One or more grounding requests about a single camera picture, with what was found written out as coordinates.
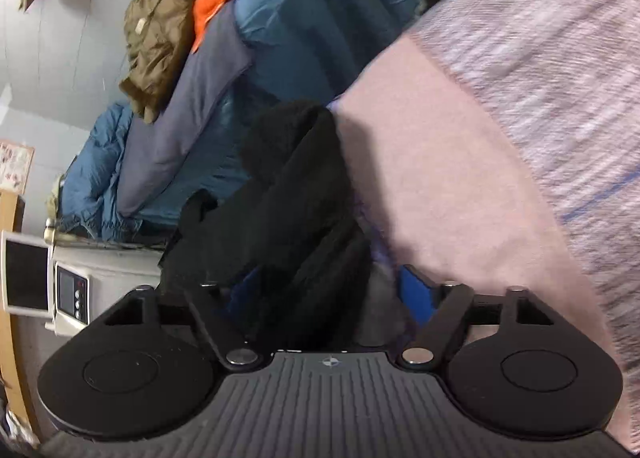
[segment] olive green jacket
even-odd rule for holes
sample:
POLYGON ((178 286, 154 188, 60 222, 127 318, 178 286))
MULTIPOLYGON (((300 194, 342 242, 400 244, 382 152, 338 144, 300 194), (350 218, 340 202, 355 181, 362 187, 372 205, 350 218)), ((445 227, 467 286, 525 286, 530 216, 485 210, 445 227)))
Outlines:
POLYGON ((152 123, 164 109, 194 40, 195 0, 133 0, 124 17, 129 76, 120 89, 152 123))

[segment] blue sleeping bag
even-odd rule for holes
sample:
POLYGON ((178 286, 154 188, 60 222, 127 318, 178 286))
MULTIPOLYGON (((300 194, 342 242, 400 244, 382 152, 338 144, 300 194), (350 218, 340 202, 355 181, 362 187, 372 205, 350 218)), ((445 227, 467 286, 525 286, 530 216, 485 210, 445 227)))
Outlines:
POLYGON ((419 0, 236 0, 247 73, 281 101, 328 104, 412 21, 419 0))
POLYGON ((126 242, 140 228, 139 219, 123 218, 116 210, 116 189, 132 117, 129 106, 113 104, 95 121, 60 189, 60 232, 84 227, 94 239, 126 242))

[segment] blue fabric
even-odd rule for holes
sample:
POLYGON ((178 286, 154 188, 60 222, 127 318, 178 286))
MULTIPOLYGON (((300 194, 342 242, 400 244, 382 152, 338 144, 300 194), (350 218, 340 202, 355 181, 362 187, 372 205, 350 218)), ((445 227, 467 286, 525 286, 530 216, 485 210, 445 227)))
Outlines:
POLYGON ((431 289, 405 266, 400 269, 400 299, 419 327, 425 324, 436 310, 431 289))
MULTIPOLYGON (((251 63, 251 53, 236 31, 233 6, 233 2, 225 4, 209 22, 204 42, 189 55, 174 94, 158 119, 153 124, 145 124, 139 117, 133 119, 118 184, 117 207, 124 216, 159 196, 178 172, 186 173, 183 182, 188 176, 194 183, 200 180, 200 187, 205 186, 217 163, 230 154, 230 142, 237 140, 234 113, 218 104, 251 63), (185 168, 201 136, 206 136, 208 143, 204 151, 196 151, 204 157, 200 164, 185 168), (189 167, 197 170, 189 172, 189 167)), ((226 177, 227 173, 222 171, 218 176, 226 177)), ((199 188, 196 186, 183 196, 188 186, 178 187, 173 192, 177 202, 168 201, 165 196, 162 203, 168 205, 156 207, 158 210, 169 206, 166 219, 172 221, 177 219, 180 203, 199 188)))
POLYGON ((175 225, 198 189, 221 201, 231 196, 246 180, 238 146, 256 113, 297 98, 327 104, 400 35, 418 5, 419 0, 236 0, 238 34, 254 62, 218 103, 172 183, 134 217, 175 225))
POLYGON ((252 269, 242 281, 231 289, 229 302, 225 306, 225 311, 229 318, 236 323, 242 325, 246 305, 252 297, 260 294, 260 285, 262 284, 262 275, 260 268, 252 269))
POLYGON ((111 105, 98 117, 82 151, 66 172, 58 204, 59 229, 84 227, 95 239, 129 241, 138 219, 116 211, 116 188, 124 146, 133 113, 130 107, 111 105))
POLYGON ((247 76, 282 101, 328 104, 415 17, 419 0, 236 0, 247 76))
POLYGON ((240 76, 212 114, 171 184, 135 217, 177 225, 182 206, 197 190, 206 189, 221 203, 236 192, 247 180, 238 155, 242 136, 253 115, 276 102, 240 76))

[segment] clothing pile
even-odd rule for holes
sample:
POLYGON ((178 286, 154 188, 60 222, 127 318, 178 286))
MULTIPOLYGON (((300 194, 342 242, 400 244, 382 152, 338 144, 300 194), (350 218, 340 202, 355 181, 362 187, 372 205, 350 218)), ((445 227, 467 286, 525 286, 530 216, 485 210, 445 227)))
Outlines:
POLYGON ((129 104, 101 115, 58 230, 165 234, 161 287, 215 283, 261 347, 401 343, 391 257, 354 198, 329 104, 421 0, 133 0, 129 104))

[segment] bedding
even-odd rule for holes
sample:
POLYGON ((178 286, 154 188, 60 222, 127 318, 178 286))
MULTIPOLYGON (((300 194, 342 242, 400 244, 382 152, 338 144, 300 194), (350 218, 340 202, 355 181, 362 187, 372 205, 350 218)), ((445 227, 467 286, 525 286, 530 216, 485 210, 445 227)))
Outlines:
POLYGON ((140 228, 139 219, 124 218, 116 210, 116 188, 132 117, 130 107, 113 104, 95 121, 59 190, 60 232, 82 227, 94 239, 127 242, 140 228))
MULTIPOLYGON (((159 199, 169 208, 162 211, 154 207, 151 215, 175 223, 186 196, 178 197, 168 186, 174 177, 180 177, 182 164, 207 123, 207 138, 213 139, 206 147, 209 165, 207 171, 193 171, 189 185, 197 189, 206 180, 213 195, 226 197, 246 177, 238 163, 238 142, 256 113, 281 101, 309 98, 327 104, 333 100, 414 20, 419 3, 235 0, 226 4, 209 22, 204 43, 190 54, 164 113, 151 126, 134 120, 118 187, 118 211, 146 218, 147 207, 154 207, 159 199), (221 23, 229 23, 229 12, 233 12, 238 37, 252 58, 241 76, 242 70, 235 68, 246 65, 244 53, 234 69, 225 70, 229 83, 239 76, 238 84, 250 91, 240 97, 241 91, 233 88, 233 82, 231 106, 229 97, 220 91, 222 85, 215 91, 209 87, 212 74, 220 70, 220 54, 207 50, 221 23), (165 191, 179 202, 160 198, 165 191)), ((236 38, 228 36, 235 44, 236 38)))
MULTIPOLYGON (((221 162, 224 160, 236 127, 232 109, 228 105, 216 106, 250 63, 250 52, 236 32, 233 3, 229 3, 209 23, 199 50, 189 56, 164 113, 152 125, 137 117, 133 120, 118 184, 117 206, 121 214, 132 215, 149 197, 168 186, 212 114, 212 133, 218 134, 208 137, 212 141, 208 149, 217 150, 221 162)), ((200 176, 206 179, 207 168, 201 169, 200 176)))
POLYGON ((523 285, 625 374, 640 448, 639 0, 445 0, 337 102, 354 187, 396 257, 523 285))

